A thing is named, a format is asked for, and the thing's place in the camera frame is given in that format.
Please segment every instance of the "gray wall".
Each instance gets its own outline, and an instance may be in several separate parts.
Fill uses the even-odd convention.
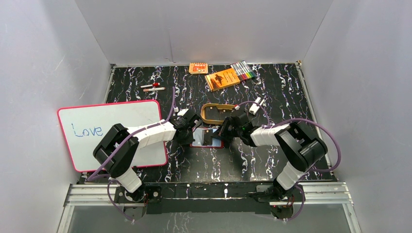
[[[76,0],[111,64],[294,62],[332,0]]]
[[[411,22],[409,0],[335,0],[303,60],[364,232],[412,228]]]
[[[1,2],[0,232],[56,231],[79,176],[56,111],[102,102],[109,71],[74,1]]]

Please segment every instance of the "colored marker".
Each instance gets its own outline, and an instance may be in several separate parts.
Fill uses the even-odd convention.
[[[243,67],[243,64],[242,64],[242,63],[239,63],[239,62],[238,62],[238,64],[239,64],[239,66],[242,68],[242,70],[243,70],[243,72],[245,73],[245,75],[247,76],[247,78],[250,79],[250,78],[252,77],[252,75],[250,75],[250,74],[247,72],[246,68]]]
[[[244,79],[244,76],[242,75],[241,70],[236,66],[236,64],[231,64],[230,65],[236,72],[236,74],[241,77],[242,79]]]
[[[249,78],[254,77],[253,73],[251,73],[249,70],[248,65],[245,66],[245,64],[243,64],[242,62],[240,62],[240,65],[243,67],[243,69],[246,71],[246,73],[248,74]]]
[[[242,78],[243,78],[244,80],[249,79],[249,77],[245,74],[245,72],[244,72],[243,69],[239,66],[238,63],[235,63],[234,65],[239,69],[239,71],[240,71],[240,73],[241,73],[241,76],[242,76]]]
[[[232,67],[232,69],[235,70],[236,74],[237,74],[238,76],[240,76],[240,73],[239,73],[238,69],[236,69],[236,67],[234,67],[233,65],[230,65],[230,67]]]
[[[247,63],[243,60],[242,63],[249,69],[249,71],[253,74],[253,77],[257,77],[257,75],[253,72],[253,70],[250,68],[250,66],[247,65]]]
[[[149,84],[149,85],[144,85],[144,86],[140,86],[140,88],[146,88],[146,87],[156,87],[156,86],[160,86],[160,83],[154,83],[154,84]]]
[[[159,88],[151,88],[151,89],[144,89],[144,92],[148,92],[148,91],[162,91],[165,90],[165,87],[159,87]]]

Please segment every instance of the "black table surface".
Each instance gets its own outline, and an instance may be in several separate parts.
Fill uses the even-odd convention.
[[[172,104],[174,86],[176,106],[179,109],[192,108],[198,114],[206,103],[239,104],[262,97],[266,99],[266,111],[272,123],[296,117],[312,119],[295,64],[250,66],[258,77],[214,92],[209,91],[204,75],[189,74],[189,66],[115,67],[106,102],[157,100],[162,117],[166,118]],[[229,65],[209,65],[209,73],[228,68]],[[166,90],[143,92],[140,86],[148,83],[160,83]],[[254,125],[267,124],[261,110],[251,117]],[[136,169],[144,182],[272,181],[287,163],[281,148],[253,148],[244,145],[238,138],[223,149],[191,148],[174,142],[167,142],[166,149],[166,165]],[[325,158],[315,166],[327,168]],[[329,173],[315,172],[311,172],[306,179],[335,180]]]

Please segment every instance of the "smartphone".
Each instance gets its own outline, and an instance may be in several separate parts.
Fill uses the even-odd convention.
[[[223,148],[223,141],[213,138],[212,135],[217,129],[212,128],[197,128],[193,132],[194,142],[191,147],[203,148]]]

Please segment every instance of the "marker set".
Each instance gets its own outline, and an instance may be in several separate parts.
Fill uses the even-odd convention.
[[[230,65],[230,67],[232,67],[236,71],[236,74],[241,81],[248,80],[257,76],[245,61],[233,63]]]

